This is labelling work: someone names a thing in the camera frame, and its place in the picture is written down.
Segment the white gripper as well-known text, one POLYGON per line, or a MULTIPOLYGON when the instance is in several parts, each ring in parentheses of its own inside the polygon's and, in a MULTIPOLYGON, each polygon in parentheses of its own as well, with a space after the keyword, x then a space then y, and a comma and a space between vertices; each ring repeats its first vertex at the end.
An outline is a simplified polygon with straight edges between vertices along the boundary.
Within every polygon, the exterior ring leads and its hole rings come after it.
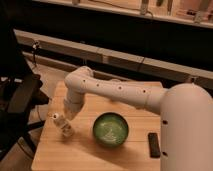
POLYGON ((73 120, 78 113, 79 110, 76 106, 74 106, 73 108, 70 107, 65 108, 65 116, 68 120, 73 120))

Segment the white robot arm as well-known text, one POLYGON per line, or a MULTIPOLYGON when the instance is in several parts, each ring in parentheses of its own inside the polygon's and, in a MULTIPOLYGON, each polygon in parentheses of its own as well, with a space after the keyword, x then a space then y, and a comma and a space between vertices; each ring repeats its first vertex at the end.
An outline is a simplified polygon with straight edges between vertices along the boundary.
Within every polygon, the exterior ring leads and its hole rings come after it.
POLYGON ((87 66, 69 73, 64 83, 67 118, 81 111, 87 93, 146 109, 161 119, 161 171, 213 171, 213 97, 201 86, 181 83, 167 89, 101 80, 87 66))

